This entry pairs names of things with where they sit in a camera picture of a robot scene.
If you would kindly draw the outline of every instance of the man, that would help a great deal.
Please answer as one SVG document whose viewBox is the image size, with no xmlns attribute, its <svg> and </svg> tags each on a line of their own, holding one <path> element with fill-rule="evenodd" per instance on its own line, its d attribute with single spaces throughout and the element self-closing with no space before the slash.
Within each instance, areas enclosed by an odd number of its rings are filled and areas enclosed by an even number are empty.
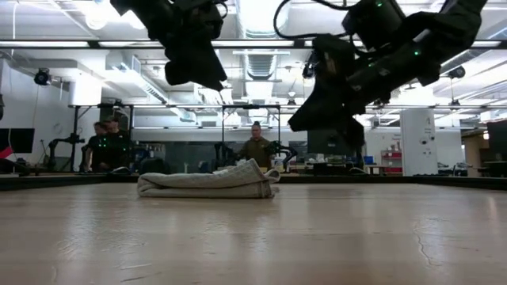
<svg viewBox="0 0 507 285">
<path fill-rule="evenodd" d="M 265 152 L 265 148 L 269 145 L 269 141 L 261 136 L 261 124 L 255 122 L 252 125 L 252 137 L 245 142 L 243 148 L 239 151 L 240 158 L 255 159 L 259 167 L 271 169 L 272 156 Z"/>
<path fill-rule="evenodd" d="M 90 138 L 88 141 L 88 148 L 86 149 L 86 157 L 85 157 L 85 171 L 90 171 L 90 168 L 95 172 L 100 172 L 100 165 L 104 165 L 105 161 L 105 152 L 101 150 L 99 145 L 101 144 L 100 137 L 107 133 L 106 126 L 101 122 L 96 122 L 93 124 L 93 128 L 95 129 L 95 135 Z"/>
<path fill-rule="evenodd" d="M 108 170 L 128 166 L 130 162 L 130 139 L 128 132 L 119 129 L 119 122 L 120 120 L 115 116 L 104 121 L 107 127 L 104 144 L 107 149 L 106 164 L 109 167 Z"/>
</svg>

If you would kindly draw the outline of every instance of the pillar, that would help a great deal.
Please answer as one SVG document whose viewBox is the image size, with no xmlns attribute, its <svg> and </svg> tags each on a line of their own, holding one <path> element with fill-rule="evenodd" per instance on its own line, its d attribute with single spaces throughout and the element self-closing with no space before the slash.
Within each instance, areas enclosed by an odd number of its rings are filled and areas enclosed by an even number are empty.
<svg viewBox="0 0 507 285">
<path fill-rule="evenodd" d="M 433 110 L 406 109 L 400 119 L 403 175 L 438 174 Z"/>
</svg>

